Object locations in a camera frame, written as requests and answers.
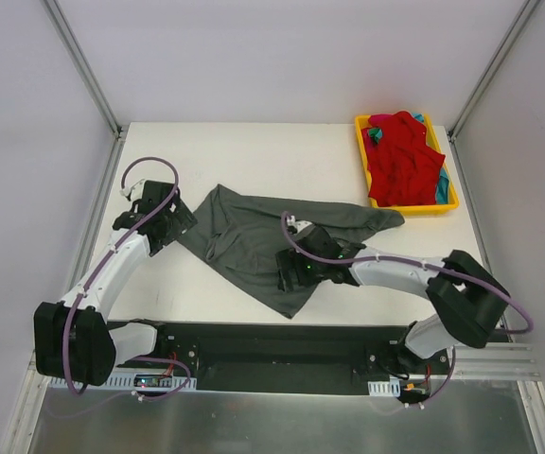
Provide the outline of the dark grey t shirt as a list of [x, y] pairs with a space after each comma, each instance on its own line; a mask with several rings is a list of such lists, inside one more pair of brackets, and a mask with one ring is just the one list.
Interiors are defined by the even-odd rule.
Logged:
[[180, 237], [179, 243], [234, 286], [291, 319], [316, 287], [284, 292], [277, 286], [275, 255], [290, 246], [281, 230], [280, 218], [285, 211], [324, 227], [333, 238], [344, 242], [362, 243], [405, 222], [392, 209], [246, 196], [219, 184], [195, 210], [197, 224]]

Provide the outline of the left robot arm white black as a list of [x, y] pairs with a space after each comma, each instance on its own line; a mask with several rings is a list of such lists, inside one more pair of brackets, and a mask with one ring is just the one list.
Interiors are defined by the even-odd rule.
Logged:
[[136, 357], [150, 368], [168, 360], [170, 347], [154, 323], [111, 328], [108, 319], [137, 268], [197, 220], [174, 183], [142, 180], [123, 194], [132, 206], [114, 220], [96, 264], [57, 303], [43, 302], [34, 312], [35, 362], [41, 375], [100, 386], [115, 366]]

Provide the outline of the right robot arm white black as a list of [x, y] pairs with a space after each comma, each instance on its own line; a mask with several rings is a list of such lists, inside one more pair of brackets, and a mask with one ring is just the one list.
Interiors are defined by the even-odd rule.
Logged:
[[278, 286], [285, 292], [323, 281], [389, 288], [431, 302], [432, 316], [411, 323], [401, 338], [377, 354], [385, 373], [405, 377], [457, 344], [483, 349], [507, 307], [503, 288], [464, 251], [447, 257], [391, 255], [332, 237], [323, 227], [290, 229], [293, 248], [276, 253]]

